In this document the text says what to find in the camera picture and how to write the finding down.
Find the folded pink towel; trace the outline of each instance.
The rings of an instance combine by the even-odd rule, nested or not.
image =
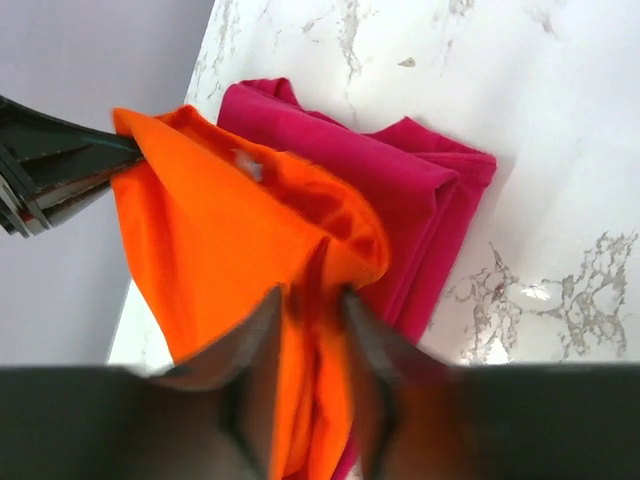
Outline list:
[[[286,79],[231,86],[218,125],[305,157],[364,195],[386,229],[392,263],[360,293],[380,318],[416,343],[491,182],[495,159],[409,118],[377,133],[355,133],[305,111]],[[346,476],[356,453],[350,440],[333,480]]]

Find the magenta cloth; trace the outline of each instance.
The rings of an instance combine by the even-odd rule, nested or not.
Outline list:
[[[380,318],[416,343],[491,182],[495,158],[409,118],[377,133],[355,133],[304,110],[286,79],[232,85],[218,125],[321,165],[364,195],[384,224],[392,262],[384,277],[360,294]],[[343,479],[356,457],[350,439],[333,480]]]

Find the orange fabric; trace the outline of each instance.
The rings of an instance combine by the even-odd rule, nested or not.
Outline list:
[[[386,271],[389,246],[359,193],[290,153],[230,134],[190,106],[114,110],[146,162],[112,185],[132,275],[179,360],[287,292],[271,478],[329,479],[352,420],[339,288]],[[256,183],[234,149],[262,165]]]

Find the marble surface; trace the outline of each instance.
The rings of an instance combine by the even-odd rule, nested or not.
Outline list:
[[[408,115],[499,171],[421,345],[461,363],[640,358],[640,3],[217,0],[187,102],[286,76],[359,131]],[[111,361],[168,354],[132,286]]]

